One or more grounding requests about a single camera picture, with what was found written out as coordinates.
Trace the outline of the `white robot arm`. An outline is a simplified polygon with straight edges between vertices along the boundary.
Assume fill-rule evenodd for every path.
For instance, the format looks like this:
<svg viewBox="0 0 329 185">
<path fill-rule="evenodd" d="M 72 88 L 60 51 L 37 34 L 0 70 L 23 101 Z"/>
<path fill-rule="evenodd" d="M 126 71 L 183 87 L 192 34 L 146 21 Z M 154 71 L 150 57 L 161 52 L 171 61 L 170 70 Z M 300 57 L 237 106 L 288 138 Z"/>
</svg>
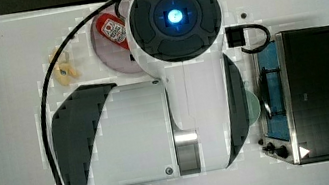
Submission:
<svg viewBox="0 0 329 185">
<path fill-rule="evenodd" d="M 131 0 L 125 17 L 148 77 L 81 85 L 57 109 L 52 144 L 65 185 L 157 185 L 229 167 L 249 116 L 218 0 Z"/>
</svg>

